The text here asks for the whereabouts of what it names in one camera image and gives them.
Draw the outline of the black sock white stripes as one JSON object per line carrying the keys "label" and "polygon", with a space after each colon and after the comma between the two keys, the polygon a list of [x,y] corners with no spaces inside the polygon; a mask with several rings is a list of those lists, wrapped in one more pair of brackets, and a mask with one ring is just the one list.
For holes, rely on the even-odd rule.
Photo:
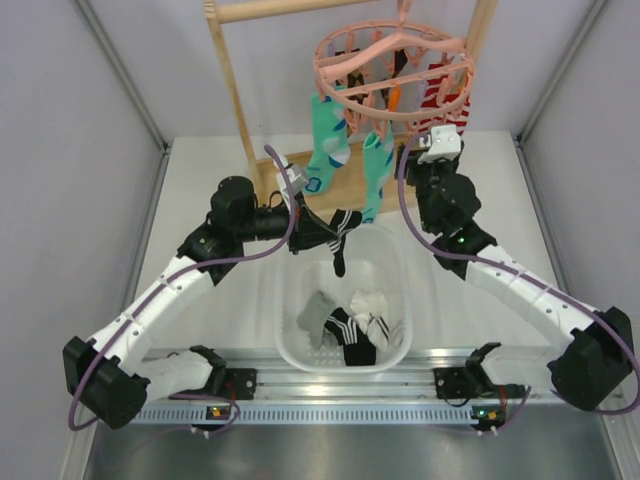
{"label": "black sock white stripes", "polygon": [[337,239],[328,243],[333,255],[333,268],[336,276],[342,278],[346,274],[344,249],[347,235],[362,222],[362,212],[358,210],[338,209],[331,219],[330,227],[337,233]]}

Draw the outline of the pink round clip hanger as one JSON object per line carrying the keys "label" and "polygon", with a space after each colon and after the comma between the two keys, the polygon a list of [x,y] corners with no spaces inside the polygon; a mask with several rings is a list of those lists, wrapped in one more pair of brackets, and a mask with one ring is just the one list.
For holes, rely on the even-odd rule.
{"label": "pink round clip hanger", "polygon": [[312,57],[316,89],[344,108],[347,132],[388,123],[408,131],[464,110],[475,61],[461,37],[409,20],[410,1],[395,19],[348,24],[327,34]]}

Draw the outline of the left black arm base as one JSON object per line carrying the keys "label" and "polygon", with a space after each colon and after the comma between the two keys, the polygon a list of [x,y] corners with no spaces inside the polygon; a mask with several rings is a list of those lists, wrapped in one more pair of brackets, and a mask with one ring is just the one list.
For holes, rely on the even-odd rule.
{"label": "left black arm base", "polygon": [[227,368],[224,376],[218,373],[205,386],[196,390],[184,390],[171,395],[171,398],[189,397],[204,398],[217,396],[232,400],[253,400],[257,388],[256,369]]}

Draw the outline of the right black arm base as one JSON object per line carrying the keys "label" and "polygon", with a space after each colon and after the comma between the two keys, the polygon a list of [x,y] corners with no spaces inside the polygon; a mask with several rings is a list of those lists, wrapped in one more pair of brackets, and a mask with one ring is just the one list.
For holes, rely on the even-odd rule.
{"label": "right black arm base", "polygon": [[433,370],[436,396],[453,405],[464,406],[470,400],[510,400],[524,397],[526,388],[507,384],[495,386],[472,374],[465,367],[442,367]]}

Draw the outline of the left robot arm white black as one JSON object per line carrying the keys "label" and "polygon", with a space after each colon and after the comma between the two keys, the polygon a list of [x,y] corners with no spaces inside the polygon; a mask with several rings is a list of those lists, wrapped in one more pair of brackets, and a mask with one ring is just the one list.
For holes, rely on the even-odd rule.
{"label": "left robot arm white black", "polygon": [[220,394],[226,363],[214,350],[193,346],[155,361],[146,360],[146,354],[191,303],[247,261],[245,243],[276,239],[292,253],[339,244],[345,218],[338,210],[324,222],[301,192],[284,195],[276,206],[260,206],[248,178],[223,179],[204,223],[186,237],[154,283],[105,328],[65,345],[66,385],[74,405],[119,429],[155,400],[183,393]]}

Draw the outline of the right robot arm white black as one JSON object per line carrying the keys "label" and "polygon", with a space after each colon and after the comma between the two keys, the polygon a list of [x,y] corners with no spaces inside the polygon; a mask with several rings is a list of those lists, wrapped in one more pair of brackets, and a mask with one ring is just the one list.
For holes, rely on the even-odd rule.
{"label": "right robot arm white black", "polygon": [[598,310],[532,274],[475,222],[481,202],[457,171],[463,149],[404,146],[397,188],[414,187],[420,218],[414,222],[404,211],[405,223],[444,270],[499,300],[547,341],[489,342],[474,350],[466,361],[469,389],[486,397],[503,385],[522,385],[599,412],[628,377],[639,375],[629,317],[615,307]]}

